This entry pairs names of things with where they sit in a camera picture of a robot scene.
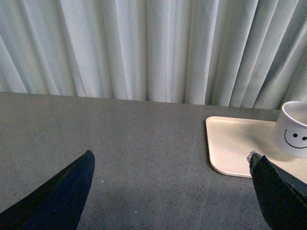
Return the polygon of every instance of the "white cup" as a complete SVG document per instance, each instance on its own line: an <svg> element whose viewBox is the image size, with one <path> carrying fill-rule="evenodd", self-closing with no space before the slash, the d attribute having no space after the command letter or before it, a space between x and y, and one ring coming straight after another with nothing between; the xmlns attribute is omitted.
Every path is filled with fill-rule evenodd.
<svg viewBox="0 0 307 230"><path fill-rule="evenodd" d="M281 151L307 158L307 103L286 102L282 105L272 139Z"/></svg>

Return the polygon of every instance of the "smile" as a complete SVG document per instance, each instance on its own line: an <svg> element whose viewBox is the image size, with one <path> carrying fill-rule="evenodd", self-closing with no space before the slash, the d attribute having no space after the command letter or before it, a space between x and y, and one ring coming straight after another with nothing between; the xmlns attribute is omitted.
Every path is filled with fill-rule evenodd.
<svg viewBox="0 0 307 230"><path fill-rule="evenodd" d="M287 141L287 139L286 139L286 132L287 132L287 130L284 131L284 140L287 142L288 145L290 145L291 147L296 148L296 149L304 149L304 148L307 148L307 146L305 146L305 147L296 147L296 146L291 145L291 144Z"/></svg>

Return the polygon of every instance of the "table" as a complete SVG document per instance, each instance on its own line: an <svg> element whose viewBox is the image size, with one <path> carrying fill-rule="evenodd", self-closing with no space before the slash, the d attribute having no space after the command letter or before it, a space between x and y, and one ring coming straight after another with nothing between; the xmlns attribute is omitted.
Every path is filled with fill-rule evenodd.
<svg viewBox="0 0 307 230"><path fill-rule="evenodd" d="M0 93L0 212L95 154L79 230L266 230L251 179L217 173L204 121L278 110Z"/></svg>

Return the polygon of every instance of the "white tray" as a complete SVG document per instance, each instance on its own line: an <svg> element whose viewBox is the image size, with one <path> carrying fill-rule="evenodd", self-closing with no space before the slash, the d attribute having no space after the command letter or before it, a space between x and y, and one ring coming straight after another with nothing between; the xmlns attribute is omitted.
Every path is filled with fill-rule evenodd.
<svg viewBox="0 0 307 230"><path fill-rule="evenodd" d="M307 183L307 159L278 150L271 141L272 121L211 116L206 120L210 163L219 173L251 178L246 157L255 150Z"/></svg>

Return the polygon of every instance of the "white curtain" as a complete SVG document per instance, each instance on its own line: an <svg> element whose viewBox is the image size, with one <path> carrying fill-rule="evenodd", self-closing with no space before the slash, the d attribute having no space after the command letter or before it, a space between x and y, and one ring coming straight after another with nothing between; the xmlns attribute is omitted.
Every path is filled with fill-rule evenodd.
<svg viewBox="0 0 307 230"><path fill-rule="evenodd" d="M0 91L307 102L307 0L1 0Z"/></svg>

